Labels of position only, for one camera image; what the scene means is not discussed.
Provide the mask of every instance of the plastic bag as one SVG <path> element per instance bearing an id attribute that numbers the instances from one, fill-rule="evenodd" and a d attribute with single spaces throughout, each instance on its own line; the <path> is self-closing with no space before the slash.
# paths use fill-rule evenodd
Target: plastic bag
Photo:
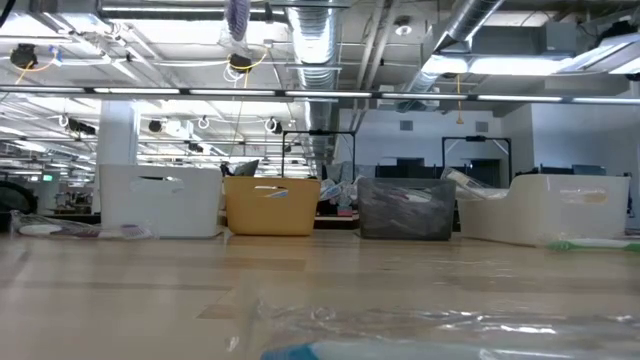
<path id="1" fill-rule="evenodd" d="M 104 228 L 75 221 L 51 219 L 40 215 L 11 212 L 11 237 L 30 236 L 48 239 L 151 239 L 157 236 L 147 227 L 122 225 Z"/>
<path id="2" fill-rule="evenodd" d="M 491 188 L 452 168 L 445 168 L 440 178 L 442 180 L 453 180 L 458 184 L 456 189 L 456 199 L 458 200 L 502 199 L 509 192 L 508 189 Z"/>
<path id="3" fill-rule="evenodd" d="M 236 341 L 238 360 L 640 358 L 640 322 L 632 316 L 340 311 L 262 302 L 251 313 Z"/>

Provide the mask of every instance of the overhead rail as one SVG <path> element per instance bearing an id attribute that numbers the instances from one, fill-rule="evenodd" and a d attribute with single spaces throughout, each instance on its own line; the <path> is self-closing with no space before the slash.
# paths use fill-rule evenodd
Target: overhead rail
<path id="1" fill-rule="evenodd" d="M 640 105 L 640 98 L 566 95 L 495 95 L 455 93 L 402 93 L 381 91 L 269 90 L 230 88 L 130 88 L 0 85 L 0 92 L 36 94 L 64 98 L 101 99 L 183 99 L 280 101 L 282 99 L 313 101 L 314 99 L 394 99 L 440 100 L 465 102 L 543 103 L 570 105 Z"/>

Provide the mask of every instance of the table surface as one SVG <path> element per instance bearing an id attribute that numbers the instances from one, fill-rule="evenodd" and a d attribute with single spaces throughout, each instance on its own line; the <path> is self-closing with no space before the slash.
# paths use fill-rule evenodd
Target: table surface
<path id="1" fill-rule="evenodd" d="M 241 334 L 235 318 L 257 298 L 340 310 L 638 314 L 639 275 L 633 253 L 366 241 L 348 231 L 5 239 L 0 351 L 11 360 L 233 358 L 225 349 Z"/>

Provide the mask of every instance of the ductwork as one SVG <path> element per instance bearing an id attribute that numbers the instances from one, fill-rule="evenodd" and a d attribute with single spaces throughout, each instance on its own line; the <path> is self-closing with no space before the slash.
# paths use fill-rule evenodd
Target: ductwork
<path id="1" fill-rule="evenodd" d="M 305 65 L 331 65 L 335 61 L 337 11 L 330 8 L 288 8 L 296 62 Z M 300 87 L 305 90 L 331 90 L 336 87 L 335 69 L 298 70 Z M 305 103 L 305 122 L 309 130 L 329 130 L 333 127 L 333 103 Z M 326 139 L 311 138 L 314 158 L 324 158 Z"/>
<path id="2" fill-rule="evenodd" d="M 426 93 L 433 85 L 441 73 L 429 71 L 429 60 L 437 51 L 449 47 L 456 43 L 466 43 L 466 49 L 470 49 L 473 35 L 480 30 L 489 17 L 502 5 L 504 0 L 457 0 L 453 5 L 451 16 L 444 31 L 439 35 L 434 35 L 434 27 L 429 29 L 429 35 L 435 41 L 429 43 L 429 48 L 425 52 L 427 59 L 420 71 L 416 73 L 402 91 L 411 93 Z M 400 102 L 397 110 L 406 112 L 409 110 L 424 110 L 426 104 L 421 102 Z"/>

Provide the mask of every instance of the wall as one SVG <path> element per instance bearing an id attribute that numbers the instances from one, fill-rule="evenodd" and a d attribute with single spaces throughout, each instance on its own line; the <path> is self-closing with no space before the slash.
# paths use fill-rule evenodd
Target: wall
<path id="1" fill-rule="evenodd" d="M 341 110 L 341 128 L 347 130 L 351 122 L 351 110 Z M 488 111 L 462 113 L 463 125 L 456 124 L 457 112 L 412 112 L 400 114 L 394 111 L 369 111 L 356 138 L 356 163 L 359 165 L 395 165 L 396 158 L 424 158 L 425 165 L 442 163 L 443 136 L 476 135 L 475 122 L 489 122 L 489 132 L 481 135 L 500 137 L 500 119 Z M 413 131 L 400 131 L 401 120 L 412 120 Z M 350 136 L 340 137 L 337 161 L 351 161 Z M 506 155 L 493 143 L 459 142 L 448 154 L 447 165 L 462 166 L 469 159 L 503 159 Z"/>
<path id="2" fill-rule="evenodd" d="M 511 138 L 512 176 L 535 166 L 532 106 L 525 105 L 502 118 L 502 134 Z"/>
<path id="3" fill-rule="evenodd" d="M 535 164 L 600 165 L 610 176 L 632 173 L 631 197 L 640 216 L 637 107 L 537 104 L 533 105 L 533 133 Z M 629 219 L 627 225 L 638 228 L 640 219 Z"/>

